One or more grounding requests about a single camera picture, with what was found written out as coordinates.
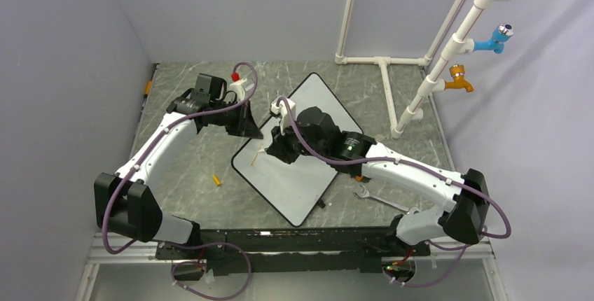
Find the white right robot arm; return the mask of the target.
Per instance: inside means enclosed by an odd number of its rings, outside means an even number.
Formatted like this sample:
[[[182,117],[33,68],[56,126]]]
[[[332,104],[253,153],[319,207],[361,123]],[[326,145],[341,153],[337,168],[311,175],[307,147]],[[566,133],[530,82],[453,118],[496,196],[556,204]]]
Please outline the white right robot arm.
[[[461,174],[418,162],[365,134],[341,130],[316,106],[294,115],[293,107],[276,101],[270,107],[279,125],[271,130],[266,153],[286,163],[300,156],[321,160],[337,172],[360,181],[380,179],[433,203],[428,211],[395,218],[386,236],[390,253],[402,256],[413,245],[436,237],[450,237],[474,245],[485,235],[490,207],[482,172]]]

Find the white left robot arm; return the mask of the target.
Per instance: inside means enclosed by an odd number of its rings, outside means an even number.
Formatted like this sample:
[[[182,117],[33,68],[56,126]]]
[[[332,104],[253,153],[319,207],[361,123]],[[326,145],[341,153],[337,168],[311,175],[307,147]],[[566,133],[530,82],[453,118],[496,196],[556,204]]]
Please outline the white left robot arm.
[[[250,104],[258,76],[242,78],[234,71],[232,80],[199,74],[193,87],[170,102],[158,128],[136,154],[114,173],[103,172],[95,179],[97,225],[108,252],[116,252],[109,245],[112,232],[131,242],[174,243],[185,259],[199,254],[199,224],[164,212],[153,191],[171,162],[209,125],[223,127],[234,137],[263,138]]]

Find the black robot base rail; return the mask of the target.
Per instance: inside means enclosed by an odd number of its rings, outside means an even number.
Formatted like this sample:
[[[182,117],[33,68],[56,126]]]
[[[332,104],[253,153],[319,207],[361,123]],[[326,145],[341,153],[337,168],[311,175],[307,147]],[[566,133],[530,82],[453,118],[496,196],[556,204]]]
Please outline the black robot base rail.
[[[197,246],[186,250],[160,242],[159,260],[200,259],[215,276],[264,272],[357,270],[380,273],[393,262],[427,257],[429,246],[396,239],[390,227],[201,230]]]

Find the white whiteboard black frame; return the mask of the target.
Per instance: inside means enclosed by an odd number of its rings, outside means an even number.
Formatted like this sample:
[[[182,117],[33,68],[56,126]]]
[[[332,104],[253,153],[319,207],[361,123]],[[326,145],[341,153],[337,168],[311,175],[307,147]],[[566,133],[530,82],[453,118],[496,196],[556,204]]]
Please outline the white whiteboard black frame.
[[[288,98],[296,113],[316,106],[329,114],[342,130],[362,133],[361,126],[317,73],[309,74]],[[300,156],[285,164],[266,153],[257,153],[272,141],[271,130],[279,119],[269,115],[258,127],[263,139],[250,139],[231,159],[232,168],[289,224],[300,227],[338,172],[315,157]]]

